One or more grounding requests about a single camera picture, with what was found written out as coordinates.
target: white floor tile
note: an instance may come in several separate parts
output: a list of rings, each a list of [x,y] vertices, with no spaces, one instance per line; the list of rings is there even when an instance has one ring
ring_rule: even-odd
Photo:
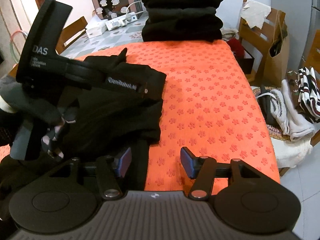
[[[303,202],[304,234],[303,240],[318,240],[320,238],[320,193]]]
[[[292,191],[300,200],[303,201],[302,188],[298,168],[289,169],[283,177],[280,178],[281,185]]]
[[[310,155],[298,165],[303,200],[320,191],[320,143]]]
[[[295,233],[298,237],[303,239],[303,230],[304,230],[304,208],[303,202],[301,203],[301,213],[299,219],[293,229],[293,233]]]

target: sticker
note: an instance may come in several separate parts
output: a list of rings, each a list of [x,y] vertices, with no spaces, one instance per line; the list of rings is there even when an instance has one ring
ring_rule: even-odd
[[[103,9],[101,7],[96,9],[97,14],[102,14]]]
[[[107,0],[101,0],[100,4],[101,6],[107,6]]]
[[[119,1],[119,0],[111,0],[111,2],[112,2],[112,5],[117,5],[117,4],[119,4],[119,3],[120,3],[120,1]]]
[[[127,7],[122,7],[121,10],[120,10],[120,12],[126,13],[126,12],[127,12]]]

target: white cloth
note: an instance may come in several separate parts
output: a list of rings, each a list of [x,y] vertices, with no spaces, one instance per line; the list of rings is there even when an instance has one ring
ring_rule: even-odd
[[[316,133],[314,125],[308,122],[301,114],[298,114],[297,110],[294,108],[288,81],[284,79],[281,82],[281,85],[281,91],[287,107],[290,140],[295,142],[312,138]]]
[[[280,125],[282,133],[289,135],[289,119],[287,118],[287,108],[281,91],[273,89],[270,91],[276,99],[271,97],[270,112],[277,123]]]
[[[271,141],[275,150],[278,168],[294,168],[312,152],[310,139],[292,142],[271,138]]]
[[[250,28],[257,26],[261,29],[270,12],[270,6],[254,0],[247,0],[241,10],[240,16],[247,21]]]

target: metal screw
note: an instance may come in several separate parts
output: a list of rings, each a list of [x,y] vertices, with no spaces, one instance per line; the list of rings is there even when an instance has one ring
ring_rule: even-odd
[[[119,196],[120,192],[116,189],[108,189],[104,192],[104,195],[106,197],[110,197],[110,198],[113,198],[113,197],[117,197]]]
[[[204,198],[207,196],[207,193],[203,190],[194,190],[191,192],[191,196],[194,198]]]

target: wooden chair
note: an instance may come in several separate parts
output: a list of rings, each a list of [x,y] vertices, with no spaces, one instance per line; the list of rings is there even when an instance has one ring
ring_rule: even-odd
[[[276,24],[277,14],[279,13],[280,25]],[[254,27],[252,29],[247,25],[246,20],[243,18],[240,19],[239,25],[239,40],[246,40],[250,44],[252,44],[258,51],[262,54],[262,60],[258,67],[257,72],[254,70],[251,71],[251,74],[247,74],[247,80],[251,85],[260,86],[260,82],[263,77],[264,67],[266,64],[267,54],[273,42],[273,36],[275,33],[275,37],[280,35],[280,26],[283,26],[285,18],[285,13],[280,10],[271,9],[271,13],[268,15],[267,20],[273,23],[273,26],[269,23],[264,22],[262,29],[258,27]],[[266,36],[267,40],[261,37],[261,34]]]
[[[317,30],[316,36],[313,40],[311,50],[309,52],[308,58],[304,64],[304,67],[313,67],[318,73],[320,73],[320,30]],[[317,86],[320,88],[320,80],[317,80]],[[320,130],[311,138],[311,145],[315,146],[320,142]],[[290,168],[280,168],[279,173],[282,177]]]
[[[74,43],[77,39],[79,39],[83,34],[85,34],[85,27],[87,26],[86,19],[82,16],[80,19],[76,20],[74,23],[71,23],[69,26],[65,27],[62,30],[61,36],[59,38],[56,50],[58,54],[64,52],[72,43]],[[82,33],[77,36],[73,41],[71,41],[68,45],[65,46],[65,43],[70,40],[77,33]]]

